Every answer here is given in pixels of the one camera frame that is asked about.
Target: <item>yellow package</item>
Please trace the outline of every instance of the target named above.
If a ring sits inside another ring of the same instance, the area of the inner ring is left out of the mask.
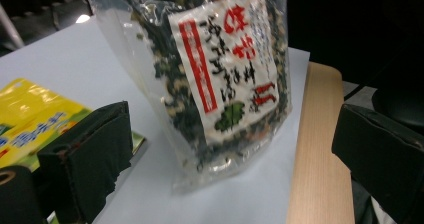
[[[91,110],[25,79],[0,91],[0,168],[38,168],[37,151]]]

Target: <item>table surface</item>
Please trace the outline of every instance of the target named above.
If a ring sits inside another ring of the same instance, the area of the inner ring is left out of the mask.
[[[173,150],[94,20],[0,58],[0,86],[24,77],[92,109],[129,102],[132,128],[146,136],[149,148],[121,174],[95,223],[284,223],[293,198],[291,177],[309,53],[290,49],[289,57],[293,110],[271,145],[240,174],[188,193],[172,191],[179,172]],[[309,212],[306,206],[295,208]]]

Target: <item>clear plastic packaging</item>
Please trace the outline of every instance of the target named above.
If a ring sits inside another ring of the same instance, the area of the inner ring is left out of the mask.
[[[235,174],[271,142],[291,111],[286,0],[89,1],[184,183]]]

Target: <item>black object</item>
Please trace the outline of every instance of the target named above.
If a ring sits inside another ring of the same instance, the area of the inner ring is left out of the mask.
[[[345,104],[332,151],[398,224],[424,223],[424,136]]]
[[[127,102],[102,107],[38,152],[60,223],[91,223],[130,166],[132,138]]]
[[[44,223],[31,171],[26,167],[8,166],[0,169],[0,222]]]
[[[424,135],[424,92],[380,88],[372,96],[374,110]]]

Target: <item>food package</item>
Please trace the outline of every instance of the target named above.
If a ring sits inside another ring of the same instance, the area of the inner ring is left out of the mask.
[[[89,0],[202,184],[242,170],[291,111],[286,0]]]

